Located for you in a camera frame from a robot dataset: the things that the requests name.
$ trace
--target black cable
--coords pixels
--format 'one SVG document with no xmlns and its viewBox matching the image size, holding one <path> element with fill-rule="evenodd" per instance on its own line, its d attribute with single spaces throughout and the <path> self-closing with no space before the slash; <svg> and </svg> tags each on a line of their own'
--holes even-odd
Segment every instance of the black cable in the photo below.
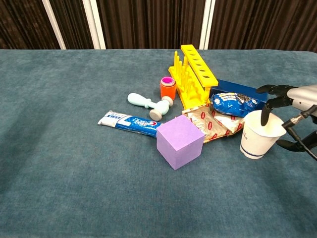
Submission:
<svg viewBox="0 0 317 238">
<path fill-rule="evenodd" d="M 303 146 L 303 148 L 306 150 L 306 152 L 312 156 L 313 159 L 315 159 L 317 161 L 317 156 L 309 149 L 307 148 L 307 146 L 302 142 L 302 139 L 300 138 L 300 136 L 295 132 L 295 130 L 291 127 L 286 128 L 286 131 L 288 132 L 288 134 L 290 134 L 294 140 L 296 140 L 298 143 L 301 144 L 301 146 Z"/>
<path fill-rule="evenodd" d="M 304 118 L 307 118 L 309 115 L 317 111 L 317 105 L 312 105 L 308 110 L 301 112 Z"/>
</svg>

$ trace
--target toy hammer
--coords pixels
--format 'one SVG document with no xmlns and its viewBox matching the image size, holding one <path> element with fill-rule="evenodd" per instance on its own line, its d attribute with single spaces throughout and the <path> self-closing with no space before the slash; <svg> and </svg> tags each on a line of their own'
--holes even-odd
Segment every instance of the toy hammer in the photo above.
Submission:
<svg viewBox="0 0 317 238">
<path fill-rule="evenodd" d="M 159 101 L 157 103 L 153 103 L 151 99 L 146 99 L 145 97 L 141 96 L 140 94 L 137 93 L 130 93 L 128 95 L 128 101 L 129 103 L 136 105 L 136 106 L 141 106 L 145 108 L 154 108 L 150 110 L 150 117 L 153 120 L 161 120 L 162 116 L 164 116 L 167 112 L 168 109 L 173 106 L 173 100 L 168 97 L 164 96 L 162 97 L 162 101 Z"/>
</svg>

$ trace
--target plastic wrapper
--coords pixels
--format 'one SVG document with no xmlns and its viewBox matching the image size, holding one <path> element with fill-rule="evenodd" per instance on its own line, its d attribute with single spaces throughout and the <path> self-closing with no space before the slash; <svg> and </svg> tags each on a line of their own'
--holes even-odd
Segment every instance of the plastic wrapper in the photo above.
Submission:
<svg viewBox="0 0 317 238">
<path fill-rule="evenodd" d="M 184 110 L 183 114 L 205 134 L 204 143 L 233 135 L 243 128 L 243 118 L 223 115 L 210 104 Z"/>
<path fill-rule="evenodd" d="M 219 93 L 212 96 L 214 109 L 236 117 L 245 117 L 255 110 L 259 102 L 259 100 L 238 93 Z"/>
</svg>

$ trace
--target test tube rack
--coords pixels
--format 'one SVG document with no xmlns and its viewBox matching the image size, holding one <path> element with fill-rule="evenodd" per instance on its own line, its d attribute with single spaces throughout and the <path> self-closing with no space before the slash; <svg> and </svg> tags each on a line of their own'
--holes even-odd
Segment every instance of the test tube rack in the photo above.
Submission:
<svg viewBox="0 0 317 238">
<path fill-rule="evenodd" d="M 199 107 L 210 103 L 211 87 L 218 86 L 218 81 L 193 45 L 182 45 L 184 63 L 177 51 L 174 54 L 174 66 L 168 71 L 176 81 L 176 89 L 184 109 Z"/>
</svg>

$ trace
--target toy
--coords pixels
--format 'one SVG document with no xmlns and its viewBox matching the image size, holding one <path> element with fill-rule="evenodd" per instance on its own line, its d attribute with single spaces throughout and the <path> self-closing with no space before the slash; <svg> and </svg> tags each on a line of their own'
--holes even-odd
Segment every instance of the toy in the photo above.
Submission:
<svg viewBox="0 0 317 238">
<path fill-rule="evenodd" d="M 300 114 L 291 118 L 282 126 L 288 134 L 296 141 L 277 140 L 277 144 L 290 151 L 306 151 L 317 161 L 317 155 L 311 149 L 317 146 L 317 131 L 315 130 L 304 139 L 292 128 L 301 120 L 311 116 L 313 123 L 317 124 L 317 85 L 293 87 L 288 85 L 264 85 L 257 89 L 257 93 L 274 94 L 277 98 L 269 99 L 262 108 L 261 125 L 265 126 L 269 120 L 270 112 L 273 108 L 281 108 L 292 105 L 301 110 Z"/>
<path fill-rule="evenodd" d="M 157 128 L 157 149 L 176 170 L 200 155 L 204 138 L 205 135 L 181 115 Z"/>
<path fill-rule="evenodd" d="M 160 96 L 169 96 L 172 100 L 175 99 L 176 96 L 176 82 L 171 77 L 164 77 L 161 79 L 159 83 L 160 87 Z"/>
<path fill-rule="evenodd" d="M 107 125 L 121 130 L 156 137 L 159 122 L 109 111 L 101 118 L 98 125 Z"/>
<path fill-rule="evenodd" d="M 185 55 L 184 64 L 175 51 L 174 66 L 168 71 L 176 81 L 176 89 L 184 109 L 210 103 L 210 89 L 218 85 L 217 79 L 193 45 L 182 45 L 181 50 Z"/>
<path fill-rule="evenodd" d="M 137 93 L 130 93 L 128 95 L 128 101 L 136 106 L 154 108 L 150 110 L 150 117 L 157 121 L 161 120 L 162 116 L 164 116 L 168 112 L 168 109 L 173 106 L 173 100 L 168 96 L 162 97 L 162 101 L 153 103 L 149 98 L 146 99 Z"/>
</svg>

